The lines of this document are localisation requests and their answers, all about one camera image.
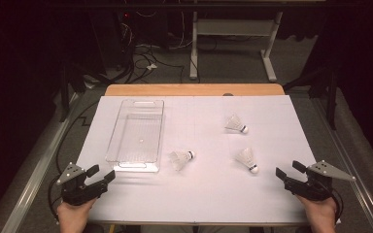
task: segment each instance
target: human hand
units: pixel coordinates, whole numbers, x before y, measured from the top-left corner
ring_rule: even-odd
[[[314,233],[335,232],[335,201],[330,197],[323,201],[310,201],[304,197],[295,195],[304,205],[305,213]]]
[[[72,206],[66,202],[62,202],[57,207],[59,217],[59,225],[61,233],[82,233],[85,229],[89,210],[95,203],[97,198],[94,198],[81,206]]]

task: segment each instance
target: white shuttlecock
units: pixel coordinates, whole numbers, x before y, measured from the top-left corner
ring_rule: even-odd
[[[247,166],[252,173],[258,172],[259,169],[254,161],[253,150],[249,148],[244,149],[235,156],[235,159]]]
[[[236,115],[232,115],[232,117],[228,119],[228,122],[226,123],[225,128],[238,130],[241,133],[245,133],[245,134],[248,133],[249,131],[247,125],[243,124],[241,122],[241,119]]]
[[[173,151],[169,154],[172,166],[176,171],[180,171],[195,156],[193,151]]]

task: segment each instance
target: transparent container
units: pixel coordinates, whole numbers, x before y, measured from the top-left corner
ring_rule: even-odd
[[[163,100],[123,100],[106,160],[115,171],[157,172]]]

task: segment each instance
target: white paper sheet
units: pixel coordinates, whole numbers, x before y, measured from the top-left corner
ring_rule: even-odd
[[[77,164],[100,172],[112,170],[105,155],[124,99],[163,100],[164,129],[158,173],[123,173],[109,184],[90,212],[91,220],[154,223],[297,224],[307,222],[298,200],[275,176],[279,167],[305,181],[292,160],[314,164],[304,132],[288,96],[137,96],[102,97]],[[250,131],[230,132],[227,119],[236,114]],[[234,159],[252,148],[257,174]],[[193,150],[180,172],[169,153]]]

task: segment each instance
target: gray floor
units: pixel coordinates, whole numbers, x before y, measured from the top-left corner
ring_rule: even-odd
[[[296,42],[294,39],[278,40],[271,53],[278,83],[285,84],[299,77],[315,39]],[[201,83],[268,83],[259,56],[259,50],[266,45],[265,38],[234,42],[201,38],[198,55],[199,78]],[[162,63],[156,62],[157,68],[147,77],[137,83],[197,83],[188,78],[189,49],[161,50],[153,49],[154,56]],[[138,66],[146,67],[148,62],[140,60]],[[136,71],[141,75],[143,70]],[[297,87],[288,91],[299,120],[307,136],[308,142],[317,160],[325,159],[332,165],[346,170],[358,177],[357,183],[334,181],[334,187],[344,199],[345,210],[341,217],[342,223],[337,226],[338,232],[373,232],[373,150],[363,137],[359,126],[349,111],[342,92],[338,91],[336,107],[337,130],[330,130],[323,118],[325,99],[310,99],[306,90],[308,87]],[[90,122],[96,110],[96,101],[103,95],[105,86],[89,89],[73,101],[74,112],[69,116],[69,124],[59,123],[60,110],[55,113],[46,131],[41,135],[34,150],[19,169],[14,181],[0,203],[0,232],[57,232],[51,216],[47,190],[51,179],[57,174],[54,159],[48,158],[51,150],[59,145],[59,161],[61,167],[68,162],[75,162],[81,151]],[[63,132],[65,138],[60,141]],[[37,165],[47,160],[49,165],[44,169],[40,180],[36,176]],[[37,181],[35,191],[25,187],[29,181]],[[25,190],[31,200],[19,201]],[[22,209],[25,216],[14,210]],[[12,224],[11,220],[19,220],[20,224]],[[294,227],[276,227],[275,232],[295,232]]]

